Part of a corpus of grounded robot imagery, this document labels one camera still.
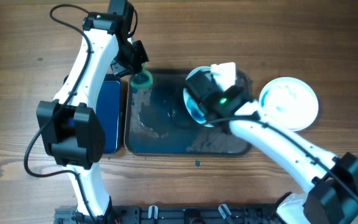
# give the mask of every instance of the black mounting rail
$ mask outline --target black mounting rail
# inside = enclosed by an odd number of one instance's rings
[[[231,212],[230,219],[223,219],[219,207],[156,207],[157,218],[150,217],[150,208],[138,206],[113,206],[121,224],[282,224],[275,216],[275,204],[248,204],[244,206],[227,206]],[[76,207],[55,210],[54,224],[76,224]]]

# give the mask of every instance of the green led light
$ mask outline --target green led light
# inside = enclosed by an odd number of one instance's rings
[[[224,102],[226,102],[226,98],[221,98],[221,101],[219,102],[220,104],[224,104]]]

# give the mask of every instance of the wooden table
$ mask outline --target wooden table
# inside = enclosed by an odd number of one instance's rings
[[[81,37],[52,21],[51,7],[79,2],[104,12],[107,0],[0,0],[0,223],[51,223],[54,209],[75,205],[66,175],[28,176],[23,155],[38,129],[35,109],[69,73]],[[343,155],[358,156],[358,1],[135,0],[149,67],[195,68],[236,62],[258,96],[277,77],[296,77],[316,92],[316,122],[300,134]],[[84,14],[60,9],[77,26]],[[244,157],[137,157],[124,148],[101,160],[114,205],[271,203],[294,180],[257,149]],[[32,170],[59,170],[38,141]]]

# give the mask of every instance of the metal tray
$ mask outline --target metal tray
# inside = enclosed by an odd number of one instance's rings
[[[198,125],[183,102],[183,87],[191,70],[148,69],[150,88],[128,88],[124,145],[138,155],[202,154],[238,156],[251,145],[221,128]],[[244,72],[238,79],[249,89]]]

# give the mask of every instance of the black cable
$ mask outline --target black cable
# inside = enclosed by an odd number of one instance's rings
[[[86,13],[89,13],[89,12],[86,9],[81,8],[80,6],[74,6],[74,5],[71,5],[71,4],[61,4],[61,5],[55,6],[49,12],[50,18],[53,19],[55,22],[57,22],[59,24],[62,24],[64,26],[67,26],[69,28],[74,29],[75,31],[79,32],[84,37],[84,39],[86,41],[86,44],[88,45],[87,55],[86,55],[86,59],[85,59],[85,63],[83,65],[83,68],[82,68],[82,70],[80,72],[80,75],[78,76],[75,84],[73,85],[73,88],[71,89],[71,92],[69,92],[67,99],[59,107],[59,109],[57,109],[57,111],[53,114],[53,116],[36,132],[34,137],[31,139],[31,142],[29,143],[29,146],[27,147],[27,150],[26,150],[26,152],[24,154],[24,169],[29,175],[31,175],[33,177],[38,177],[38,178],[51,177],[51,176],[55,176],[55,175],[58,175],[58,174],[73,174],[75,176],[75,179],[76,179],[77,183],[78,183],[78,187],[80,188],[81,196],[82,196],[82,199],[84,201],[86,210],[88,211],[92,221],[94,221],[96,223],[96,219],[94,218],[94,216],[92,214],[92,211],[90,209],[90,206],[88,204],[88,201],[86,199],[86,196],[85,196],[85,193],[84,193],[84,190],[83,190],[83,186],[82,186],[82,183],[81,183],[80,175],[78,173],[76,173],[76,172],[74,172],[72,170],[61,170],[61,171],[52,172],[52,173],[49,173],[49,174],[36,174],[36,173],[32,172],[30,170],[30,168],[29,168],[29,156],[30,156],[31,149],[33,148],[33,146],[34,146],[36,140],[38,139],[38,137],[41,135],[42,131],[44,131],[45,128],[48,125],[50,125],[50,123],[52,123],[52,121],[62,113],[64,107],[66,107],[68,102],[70,102],[70,100],[73,98],[73,96],[74,96],[74,94],[75,94],[75,92],[76,92],[76,90],[78,88],[78,85],[80,84],[80,81],[81,81],[81,79],[82,79],[82,77],[83,77],[83,75],[84,75],[84,73],[86,71],[86,68],[88,67],[88,64],[89,64],[90,59],[91,59],[91,54],[92,54],[91,42],[90,42],[89,38],[85,35],[85,33],[81,29],[79,29],[79,28],[77,28],[77,27],[75,27],[75,26],[73,26],[71,24],[68,24],[66,22],[63,22],[63,21],[55,18],[52,15],[54,10],[56,10],[56,9],[58,9],[60,7],[73,7],[73,8],[82,10],[82,11],[84,11]]]
[[[292,138],[290,138],[289,136],[287,136],[285,133],[283,133],[282,131],[280,131],[279,129],[270,126],[268,123],[264,123],[261,121],[256,121],[254,119],[249,118],[249,116],[233,116],[233,117],[228,117],[228,118],[219,118],[219,119],[215,119],[212,121],[208,121],[203,123],[203,125],[206,124],[215,124],[215,123],[220,123],[220,122],[225,122],[225,121],[235,121],[235,120],[243,120],[243,121],[251,121],[253,123],[257,123],[257,124],[261,124],[263,127],[266,128],[270,128],[271,130],[275,131],[277,134],[283,136],[285,139],[287,139],[288,141],[290,141],[294,146],[296,146],[297,148],[299,148],[302,152],[304,152],[306,154],[307,157],[310,157],[310,159],[313,160],[313,162],[315,162],[316,164],[318,164],[320,167],[322,167],[334,180],[336,180],[339,185],[341,185],[341,187],[343,187],[343,189],[356,201],[356,203],[358,204],[358,197],[356,194],[354,194],[354,192],[337,176],[335,175],[327,166],[325,166],[318,158],[315,158],[314,155],[312,155],[312,153],[310,153],[308,150],[306,150],[304,147],[302,147],[301,145],[299,145],[295,140],[293,140]]]
[[[136,22],[135,22],[134,30],[129,33],[128,38],[131,38],[131,37],[134,36],[135,31],[136,31],[136,27],[137,27],[137,11],[136,11],[136,9],[134,9],[134,13],[135,13],[135,17],[136,17]]]

